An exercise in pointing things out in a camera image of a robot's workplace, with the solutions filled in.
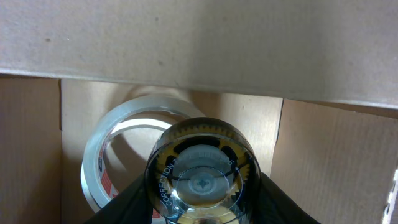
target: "roll of adhesive tape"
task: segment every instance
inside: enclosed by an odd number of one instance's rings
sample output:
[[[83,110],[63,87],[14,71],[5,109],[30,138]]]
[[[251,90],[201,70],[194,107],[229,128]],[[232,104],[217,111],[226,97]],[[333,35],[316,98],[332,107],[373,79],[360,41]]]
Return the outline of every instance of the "roll of adhesive tape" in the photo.
[[[184,118],[205,116],[191,103],[168,96],[142,96],[129,100],[111,110],[97,124],[87,142],[81,165],[81,187],[94,212],[103,208],[119,193],[111,183],[105,169],[104,150],[109,139],[132,128],[154,128],[165,131],[169,123],[156,119],[130,119],[146,111],[166,111]]]

